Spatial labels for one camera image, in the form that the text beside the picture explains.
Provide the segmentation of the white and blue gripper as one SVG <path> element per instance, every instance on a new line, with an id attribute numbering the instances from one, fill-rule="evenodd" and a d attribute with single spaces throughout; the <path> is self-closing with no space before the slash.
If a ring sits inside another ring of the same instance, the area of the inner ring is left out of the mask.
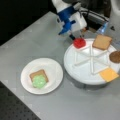
<path id="1" fill-rule="evenodd" d="M 86 27 L 86 21 L 83 15 L 75 10 L 73 7 L 65 8 L 57 13 L 60 22 L 62 23 L 62 30 L 60 35 L 67 33 L 68 31 L 82 30 Z M 75 40 L 75 36 L 70 33 L 69 37 Z"/>

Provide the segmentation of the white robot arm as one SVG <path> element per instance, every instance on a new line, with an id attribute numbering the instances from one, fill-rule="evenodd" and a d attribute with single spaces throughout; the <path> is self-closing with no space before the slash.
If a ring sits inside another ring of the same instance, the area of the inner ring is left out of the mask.
<path id="1" fill-rule="evenodd" d="M 82 38 L 82 30 L 87 26 L 80 7 L 81 3 L 66 3 L 63 0 L 51 0 L 56 12 L 59 35 L 68 34 L 72 40 Z"/>

